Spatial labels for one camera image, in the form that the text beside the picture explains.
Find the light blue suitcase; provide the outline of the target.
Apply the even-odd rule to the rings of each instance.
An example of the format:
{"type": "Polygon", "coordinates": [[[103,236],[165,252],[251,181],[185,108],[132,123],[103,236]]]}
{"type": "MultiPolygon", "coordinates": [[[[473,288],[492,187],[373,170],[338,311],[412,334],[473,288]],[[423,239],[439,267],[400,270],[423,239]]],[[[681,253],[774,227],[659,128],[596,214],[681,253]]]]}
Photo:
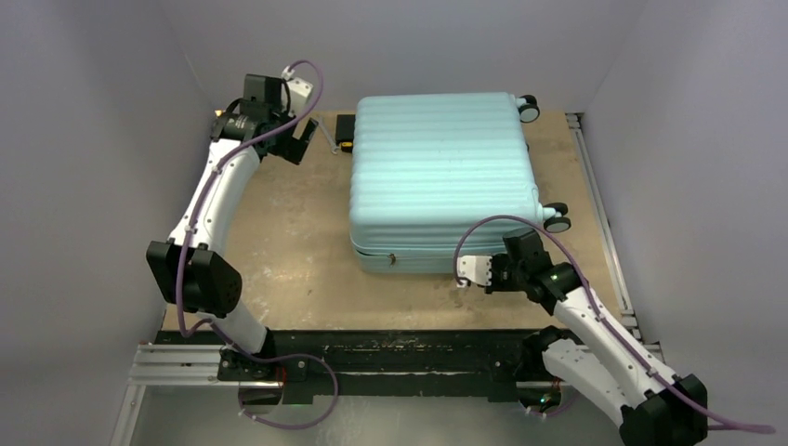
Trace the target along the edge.
{"type": "Polygon", "coordinates": [[[537,99],[506,92],[375,96],[356,110],[349,239],[363,271],[450,274],[455,253],[497,254],[522,219],[570,228],[543,203],[523,127],[537,99]]]}

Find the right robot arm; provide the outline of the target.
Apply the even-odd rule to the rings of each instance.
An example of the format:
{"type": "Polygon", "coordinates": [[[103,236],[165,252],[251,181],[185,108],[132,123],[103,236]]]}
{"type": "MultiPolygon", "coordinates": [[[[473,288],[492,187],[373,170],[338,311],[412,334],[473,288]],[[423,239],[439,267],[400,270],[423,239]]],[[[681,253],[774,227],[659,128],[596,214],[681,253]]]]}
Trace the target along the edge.
{"type": "Polygon", "coordinates": [[[524,371],[572,385],[606,414],[625,445],[696,445],[710,430],[705,385],[679,376],[648,352],[586,286],[570,262],[556,264],[527,228],[504,237],[502,254],[483,256],[470,278],[486,293],[523,292],[575,336],[549,326],[525,341],[524,371]]]}

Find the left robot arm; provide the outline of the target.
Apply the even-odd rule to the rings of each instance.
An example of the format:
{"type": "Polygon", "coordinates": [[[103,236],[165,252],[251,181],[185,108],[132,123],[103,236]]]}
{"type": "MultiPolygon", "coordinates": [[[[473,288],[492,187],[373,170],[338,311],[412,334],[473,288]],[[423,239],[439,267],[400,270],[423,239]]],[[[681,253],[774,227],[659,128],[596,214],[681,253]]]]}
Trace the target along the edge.
{"type": "Polygon", "coordinates": [[[224,257],[230,223],[266,157],[302,162],[318,126],[309,118],[316,91],[290,67],[278,77],[246,75],[243,94],[212,123],[206,164],[182,218],[146,251],[164,300],[177,309],[182,336],[210,326],[242,355],[242,369],[255,380],[274,374],[277,355],[265,347],[267,328],[241,300],[241,273],[224,257]]]}

